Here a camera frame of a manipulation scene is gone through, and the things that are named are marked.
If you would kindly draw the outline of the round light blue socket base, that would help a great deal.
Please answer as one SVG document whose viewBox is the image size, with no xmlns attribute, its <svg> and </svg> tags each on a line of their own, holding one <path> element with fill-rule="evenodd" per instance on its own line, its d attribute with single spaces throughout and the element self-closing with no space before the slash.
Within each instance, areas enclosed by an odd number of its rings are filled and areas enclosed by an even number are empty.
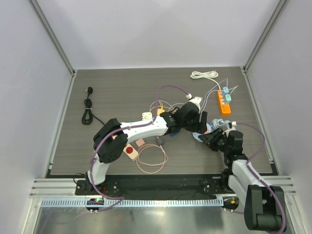
<svg viewBox="0 0 312 234">
<path fill-rule="evenodd" d="M 209 134 L 209 133 L 211 133 L 212 132 L 212 128 L 211 128 L 211 126 L 210 126 L 210 124 L 206 124 L 206 131 L 203 133 L 204 135 L 205 134 Z M 198 141 L 198 142 L 203 142 L 200 138 L 199 138 L 199 136 L 201 136 L 201 135 L 203 135 L 203 134 L 200 134 L 200 133 L 192 133 L 193 134 L 193 137 Z"/>
</svg>

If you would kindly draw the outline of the blue cube adapter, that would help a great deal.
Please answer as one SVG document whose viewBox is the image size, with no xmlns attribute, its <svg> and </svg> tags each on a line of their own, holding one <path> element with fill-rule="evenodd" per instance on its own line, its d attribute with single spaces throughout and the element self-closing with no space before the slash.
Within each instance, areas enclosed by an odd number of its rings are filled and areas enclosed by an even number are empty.
<svg viewBox="0 0 312 234">
<path fill-rule="evenodd" d="M 170 136 L 170 137 L 174 137 L 174 136 L 176 136 L 176 135 L 179 134 L 179 133 L 180 133 L 180 132 L 170 133 L 169 136 Z"/>
</svg>

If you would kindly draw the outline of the orange power strip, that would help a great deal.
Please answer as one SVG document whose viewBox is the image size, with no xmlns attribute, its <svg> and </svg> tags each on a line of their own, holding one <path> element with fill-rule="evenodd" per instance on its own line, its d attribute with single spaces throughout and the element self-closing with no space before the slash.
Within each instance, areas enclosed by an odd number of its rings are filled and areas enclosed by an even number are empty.
<svg viewBox="0 0 312 234">
<path fill-rule="evenodd" d="M 225 101 L 225 94 L 222 91 L 217 92 L 217 103 L 222 116 L 229 116 L 231 114 L 230 103 Z"/>
</svg>

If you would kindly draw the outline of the yellow charger plug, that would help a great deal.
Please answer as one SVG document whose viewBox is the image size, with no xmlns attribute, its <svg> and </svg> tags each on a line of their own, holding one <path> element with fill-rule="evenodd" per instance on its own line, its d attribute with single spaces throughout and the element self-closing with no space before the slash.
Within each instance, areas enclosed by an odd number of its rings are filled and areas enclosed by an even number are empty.
<svg viewBox="0 0 312 234">
<path fill-rule="evenodd" d="M 164 113 L 165 110 L 164 109 L 157 109 L 157 115 L 159 116 L 160 114 Z"/>
</svg>

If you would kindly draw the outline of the white adapter plug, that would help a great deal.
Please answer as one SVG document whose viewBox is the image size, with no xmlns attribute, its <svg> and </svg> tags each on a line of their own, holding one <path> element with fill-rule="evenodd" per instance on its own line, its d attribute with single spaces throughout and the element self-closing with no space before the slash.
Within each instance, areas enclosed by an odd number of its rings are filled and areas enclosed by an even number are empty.
<svg viewBox="0 0 312 234">
<path fill-rule="evenodd" d="M 153 118 L 153 115 L 151 112 L 144 112 L 141 115 L 142 120 L 149 120 Z"/>
</svg>

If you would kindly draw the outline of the pink charger plug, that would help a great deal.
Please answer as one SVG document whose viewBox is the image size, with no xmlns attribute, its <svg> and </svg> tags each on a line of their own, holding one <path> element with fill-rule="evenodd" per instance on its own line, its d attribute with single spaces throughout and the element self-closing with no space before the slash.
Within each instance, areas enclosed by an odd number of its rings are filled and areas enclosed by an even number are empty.
<svg viewBox="0 0 312 234">
<path fill-rule="evenodd" d="M 144 141 L 143 139 L 139 139 L 139 140 L 137 140 L 135 143 L 136 143 L 136 145 L 137 145 L 138 147 L 141 147 L 141 146 L 143 146 L 143 145 L 145 144 L 145 141 Z"/>
</svg>

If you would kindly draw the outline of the beige power strip red sockets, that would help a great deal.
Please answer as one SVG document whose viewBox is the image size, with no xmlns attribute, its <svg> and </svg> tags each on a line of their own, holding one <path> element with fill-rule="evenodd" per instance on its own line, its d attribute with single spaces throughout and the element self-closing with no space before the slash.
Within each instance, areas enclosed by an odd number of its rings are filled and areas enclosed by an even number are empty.
<svg viewBox="0 0 312 234">
<path fill-rule="evenodd" d="M 137 150 L 128 143 L 127 136 L 125 134 L 113 135 L 111 138 L 112 152 L 111 152 L 111 161 L 116 161 L 120 158 L 122 153 L 125 153 L 131 160 L 135 160 L 138 156 Z"/>
</svg>

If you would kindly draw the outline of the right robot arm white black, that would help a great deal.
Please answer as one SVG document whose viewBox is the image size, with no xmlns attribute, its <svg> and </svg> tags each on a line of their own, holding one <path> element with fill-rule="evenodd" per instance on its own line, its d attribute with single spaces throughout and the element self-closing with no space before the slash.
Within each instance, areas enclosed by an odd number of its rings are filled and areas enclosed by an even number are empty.
<svg viewBox="0 0 312 234">
<path fill-rule="evenodd" d="M 285 195 L 279 186 L 268 182 L 254 169 L 243 153 L 243 133 L 235 129 L 224 132 L 218 128 L 199 139 L 212 151 L 221 151 L 227 169 L 221 174 L 220 187 L 234 191 L 244 206 L 244 221 L 249 230 L 271 234 L 285 232 Z"/>
</svg>

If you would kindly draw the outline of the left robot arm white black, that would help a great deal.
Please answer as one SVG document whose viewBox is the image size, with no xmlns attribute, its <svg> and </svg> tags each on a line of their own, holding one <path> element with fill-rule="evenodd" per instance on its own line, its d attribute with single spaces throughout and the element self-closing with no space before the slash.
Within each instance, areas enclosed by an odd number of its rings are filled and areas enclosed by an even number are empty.
<svg viewBox="0 0 312 234">
<path fill-rule="evenodd" d="M 86 189 L 93 195 L 102 192 L 110 164 L 120 158 L 127 144 L 147 137 L 177 133 L 181 129 L 203 134 L 207 131 L 207 114 L 198 103 L 190 100 L 182 107 L 152 119 L 129 123 L 110 119 L 93 137 L 94 154 L 85 176 Z"/>
</svg>

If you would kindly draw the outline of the teal charger plug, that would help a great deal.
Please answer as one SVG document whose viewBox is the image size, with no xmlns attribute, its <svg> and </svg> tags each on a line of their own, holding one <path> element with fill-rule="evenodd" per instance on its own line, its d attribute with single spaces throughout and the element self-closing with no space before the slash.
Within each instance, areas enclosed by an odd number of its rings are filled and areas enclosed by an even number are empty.
<svg viewBox="0 0 312 234">
<path fill-rule="evenodd" d="M 230 103 L 231 100 L 232 100 L 231 95 L 230 95 L 230 94 L 226 94 L 226 95 L 225 95 L 225 101 L 228 102 L 228 103 Z"/>
</svg>

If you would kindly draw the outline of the grey small adapter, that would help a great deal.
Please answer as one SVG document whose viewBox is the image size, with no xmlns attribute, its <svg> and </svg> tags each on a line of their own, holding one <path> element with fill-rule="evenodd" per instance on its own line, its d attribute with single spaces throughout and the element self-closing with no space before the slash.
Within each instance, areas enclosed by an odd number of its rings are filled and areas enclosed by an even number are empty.
<svg viewBox="0 0 312 234">
<path fill-rule="evenodd" d="M 163 140 L 160 137 L 156 137 L 157 143 L 159 146 L 162 146 L 164 144 Z"/>
</svg>

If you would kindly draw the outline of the black mounting base plate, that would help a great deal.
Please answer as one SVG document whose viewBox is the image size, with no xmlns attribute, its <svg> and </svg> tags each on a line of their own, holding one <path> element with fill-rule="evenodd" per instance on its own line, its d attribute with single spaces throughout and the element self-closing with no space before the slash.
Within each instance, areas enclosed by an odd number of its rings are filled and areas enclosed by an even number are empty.
<svg viewBox="0 0 312 234">
<path fill-rule="evenodd" d="M 206 200 L 234 194 L 220 174 L 107 175 L 97 189 L 125 200 Z"/>
</svg>

